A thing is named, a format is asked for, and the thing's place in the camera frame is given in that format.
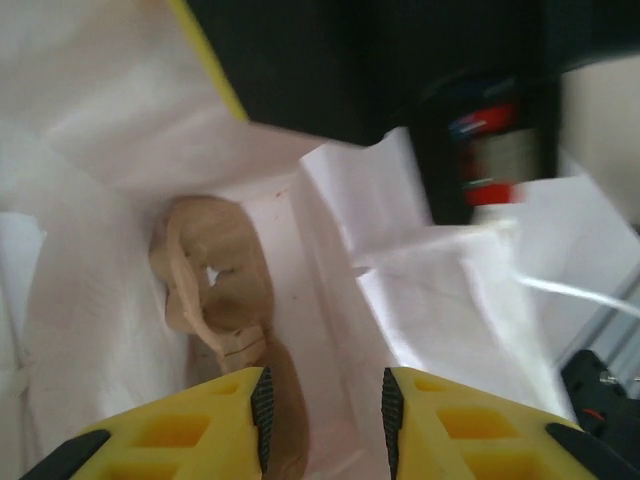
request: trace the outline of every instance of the beige curved object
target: beige curved object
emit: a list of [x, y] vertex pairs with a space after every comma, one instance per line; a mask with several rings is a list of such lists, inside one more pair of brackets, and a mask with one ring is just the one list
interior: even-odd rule
[[169, 211], [165, 238], [149, 260], [169, 290], [171, 328], [198, 335], [223, 373], [271, 367], [275, 415], [265, 478], [301, 479], [309, 447], [307, 412], [293, 361], [271, 330], [273, 287], [246, 212], [218, 198], [181, 199]]

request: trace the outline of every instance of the white wall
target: white wall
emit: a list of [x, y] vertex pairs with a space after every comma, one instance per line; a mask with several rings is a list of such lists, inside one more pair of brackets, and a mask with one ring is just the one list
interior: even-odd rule
[[640, 223], [640, 58], [567, 75], [566, 145], [620, 212]]

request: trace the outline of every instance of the crumpled paper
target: crumpled paper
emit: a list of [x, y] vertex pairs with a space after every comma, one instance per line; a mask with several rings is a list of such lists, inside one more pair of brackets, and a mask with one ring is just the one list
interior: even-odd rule
[[[606, 227], [603, 238], [621, 235], [611, 241], [628, 259], [609, 264], [598, 283], [611, 293], [637, 265], [638, 241], [585, 176], [526, 184], [522, 204], [485, 209], [474, 226], [433, 226], [405, 142], [395, 131], [367, 150], [320, 147], [303, 159], [292, 191], [363, 448], [384, 458], [378, 397], [390, 365], [571, 418], [556, 360], [597, 306], [580, 316], [569, 300], [549, 315], [555, 299], [532, 294], [514, 273], [562, 280], [549, 259], [575, 261], [576, 237], [590, 239], [588, 252], [606, 252], [611, 244], [591, 236]], [[579, 264], [587, 276], [600, 265], [584, 256]]]

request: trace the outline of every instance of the black rubber pad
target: black rubber pad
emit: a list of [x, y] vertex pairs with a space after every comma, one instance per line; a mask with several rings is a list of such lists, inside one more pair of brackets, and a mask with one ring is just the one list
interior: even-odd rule
[[258, 427], [258, 458], [262, 473], [269, 468], [269, 453], [271, 452], [271, 431], [273, 428], [273, 382], [271, 369], [265, 367], [251, 394], [251, 411], [253, 423]]
[[588, 433], [559, 423], [550, 423], [545, 429], [597, 479], [640, 480], [640, 472]]
[[404, 397], [390, 368], [385, 368], [382, 380], [382, 423], [384, 438], [387, 443], [389, 469], [391, 480], [396, 480], [400, 451], [398, 449], [398, 434], [402, 428], [404, 416]]
[[67, 440], [21, 480], [69, 480], [110, 437], [107, 430], [94, 430]]

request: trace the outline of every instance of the black machine part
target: black machine part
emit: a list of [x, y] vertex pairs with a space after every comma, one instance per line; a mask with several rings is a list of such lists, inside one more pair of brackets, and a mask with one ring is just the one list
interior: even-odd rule
[[250, 120], [363, 146], [408, 126], [439, 224], [473, 213], [452, 120], [517, 102], [553, 177], [561, 74], [640, 48], [634, 0], [184, 1]]
[[580, 427], [640, 471], [640, 400], [630, 399], [590, 350], [577, 352], [562, 380]]

